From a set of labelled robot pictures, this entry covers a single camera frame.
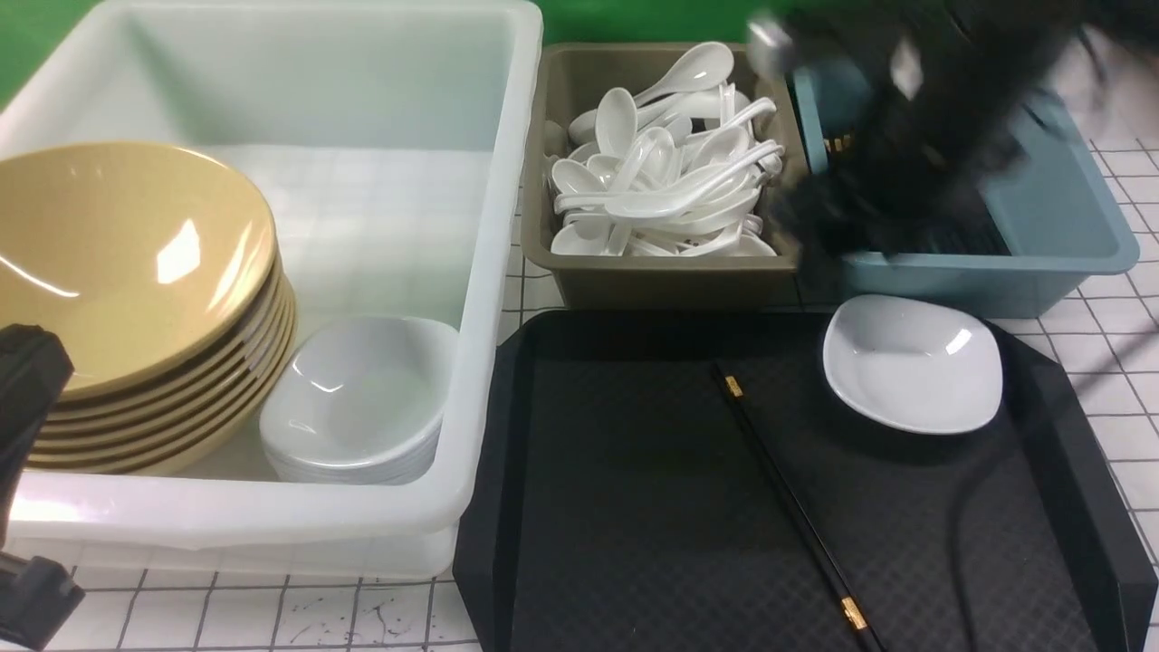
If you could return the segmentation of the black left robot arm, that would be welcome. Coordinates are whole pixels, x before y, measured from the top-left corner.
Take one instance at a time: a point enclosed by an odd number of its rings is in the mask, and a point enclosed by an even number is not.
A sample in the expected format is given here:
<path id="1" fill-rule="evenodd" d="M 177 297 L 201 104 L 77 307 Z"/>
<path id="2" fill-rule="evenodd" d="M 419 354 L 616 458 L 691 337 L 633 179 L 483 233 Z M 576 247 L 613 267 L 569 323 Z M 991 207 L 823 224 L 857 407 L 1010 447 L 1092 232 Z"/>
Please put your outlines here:
<path id="1" fill-rule="evenodd" d="M 61 339 L 42 327 L 10 323 L 1 331 L 1 541 L 7 541 L 19 482 L 34 441 L 73 364 Z M 1 554 L 1 637 L 44 651 L 83 600 L 70 570 L 42 556 Z"/>

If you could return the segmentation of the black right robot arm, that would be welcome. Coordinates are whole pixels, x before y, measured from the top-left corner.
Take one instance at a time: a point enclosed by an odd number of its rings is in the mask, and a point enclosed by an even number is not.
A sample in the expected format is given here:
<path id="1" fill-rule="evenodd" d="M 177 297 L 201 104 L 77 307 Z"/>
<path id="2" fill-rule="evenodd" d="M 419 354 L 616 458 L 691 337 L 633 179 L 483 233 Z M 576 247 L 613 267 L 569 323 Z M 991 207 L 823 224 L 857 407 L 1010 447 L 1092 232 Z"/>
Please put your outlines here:
<path id="1" fill-rule="evenodd" d="M 851 149 L 774 202 L 803 259 L 895 255 L 956 228 L 952 202 L 1006 164 L 1016 110 L 1092 25 L 1156 53 L 1154 1 L 770 1 L 748 20 L 765 79 L 852 63 Z"/>

